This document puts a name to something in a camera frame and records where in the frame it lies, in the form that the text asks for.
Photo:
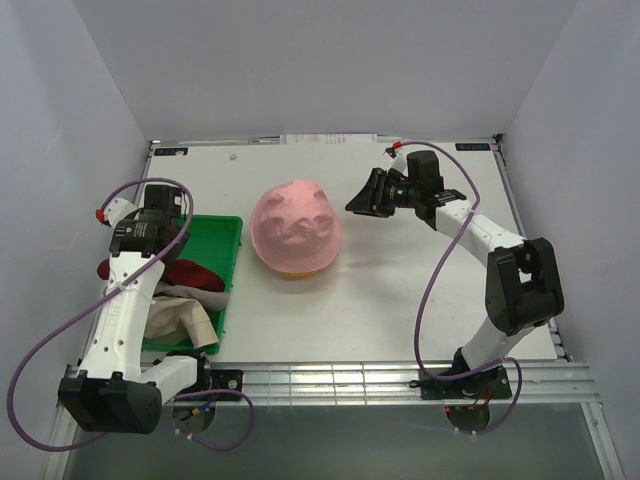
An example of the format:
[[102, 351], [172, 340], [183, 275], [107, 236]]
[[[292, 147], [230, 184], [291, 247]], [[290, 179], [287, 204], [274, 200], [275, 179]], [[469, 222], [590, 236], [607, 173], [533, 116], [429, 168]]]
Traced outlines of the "pink bucket hat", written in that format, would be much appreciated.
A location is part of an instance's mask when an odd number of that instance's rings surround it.
[[255, 253], [274, 271], [325, 269], [342, 244], [342, 227], [326, 193], [305, 179], [266, 191], [253, 209], [249, 230]]

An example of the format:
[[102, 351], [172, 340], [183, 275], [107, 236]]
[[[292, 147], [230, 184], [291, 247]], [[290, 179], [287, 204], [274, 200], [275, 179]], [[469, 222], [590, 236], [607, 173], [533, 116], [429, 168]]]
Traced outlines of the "yellow bucket hat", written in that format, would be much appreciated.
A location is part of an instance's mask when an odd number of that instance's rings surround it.
[[305, 271], [305, 272], [284, 272], [284, 271], [276, 271], [277, 274], [285, 277], [285, 278], [289, 278], [289, 279], [299, 279], [299, 278], [305, 278], [305, 277], [309, 277], [309, 276], [314, 276], [316, 274], [319, 274], [320, 272], [322, 272], [324, 269], [316, 269], [316, 270], [311, 270], [311, 271]]

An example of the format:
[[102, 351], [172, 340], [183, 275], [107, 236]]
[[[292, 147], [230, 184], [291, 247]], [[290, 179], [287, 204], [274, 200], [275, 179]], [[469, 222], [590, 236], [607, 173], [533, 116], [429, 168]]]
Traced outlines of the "dark red bucket hat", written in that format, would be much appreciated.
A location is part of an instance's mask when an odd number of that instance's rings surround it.
[[213, 292], [226, 290], [222, 277], [187, 259], [176, 260], [168, 267], [162, 261], [158, 261], [151, 268], [128, 282], [133, 274], [148, 262], [148, 258], [143, 258], [135, 253], [122, 254], [119, 257], [102, 261], [97, 267], [97, 273], [102, 280], [113, 281], [116, 285], [125, 284], [128, 289], [141, 287], [142, 291], [146, 293], [151, 293], [159, 282]]

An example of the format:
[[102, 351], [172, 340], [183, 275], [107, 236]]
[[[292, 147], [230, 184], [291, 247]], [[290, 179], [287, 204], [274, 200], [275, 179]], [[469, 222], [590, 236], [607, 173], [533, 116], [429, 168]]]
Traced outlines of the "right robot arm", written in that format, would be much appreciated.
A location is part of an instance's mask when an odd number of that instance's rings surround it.
[[452, 383], [458, 394], [474, 397], [487, 386], [487, 372], [501, 367], [524, 337], [563, 312], [554, 248], [544, 238], [527, 239], [482, 214], [478, 188], [471, 189], [471, 198], [446, 188], [439, 165], [443, 149], [428, 142], [413, 141], [410, 145], [414, 150], [407, 156], [399, 152], [404, 142], [387, 148], [391, 167], [373, 169], [345, 209], [377, 218], [409, 209], [432, 230], [450, 238], [419, 304], [416, 332], [421, 330], [437, 276], [455, 248], [464, 248], [484, 267], [486, 318], [479, 329], [456, 351], [445, 372], [437, 373], [424, 363], [418, 365], [430, 381]]

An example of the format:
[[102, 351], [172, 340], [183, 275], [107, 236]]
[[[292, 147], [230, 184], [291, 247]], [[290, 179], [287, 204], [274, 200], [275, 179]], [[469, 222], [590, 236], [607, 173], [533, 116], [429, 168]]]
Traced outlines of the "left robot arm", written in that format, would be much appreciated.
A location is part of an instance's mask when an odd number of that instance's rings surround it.
[[185, 195], [182, 185], [160, 181], [145, 187], [142, 206], [111, 196], [96, 212], [113, 230], [106, 302], [77, 375], [58, 388], [59, 401], [87, 432], [149, 434], [169, 400], [182, 393], [197, 400], [211, 390], [208, 362], [194, 350], [141, 367], [154, 292], [189, 237]]

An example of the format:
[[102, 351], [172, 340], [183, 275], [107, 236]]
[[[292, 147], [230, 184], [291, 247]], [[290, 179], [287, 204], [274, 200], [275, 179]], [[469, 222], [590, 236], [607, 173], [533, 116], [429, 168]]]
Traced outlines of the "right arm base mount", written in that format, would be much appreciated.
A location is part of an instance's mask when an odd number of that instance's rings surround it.
[[420, 373], [409, 382], [409, 387], [419, 389], [422, 400], [472, 400], [487, 396], [507, 400], [512, 397], [507, 372], [502, 366], [454, 381], [435, 380]]

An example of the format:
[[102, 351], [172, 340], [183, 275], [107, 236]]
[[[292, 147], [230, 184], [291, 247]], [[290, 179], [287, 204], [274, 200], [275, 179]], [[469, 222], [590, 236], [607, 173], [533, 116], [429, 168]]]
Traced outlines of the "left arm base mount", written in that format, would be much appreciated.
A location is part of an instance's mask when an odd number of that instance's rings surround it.
[[243, 390], [244, 372], [239, 369], [210, 369], [205, 368], [202, 377], [191, 387], [179, 392], [176, 400], [239, 402], [241, 397], [237, 392]]

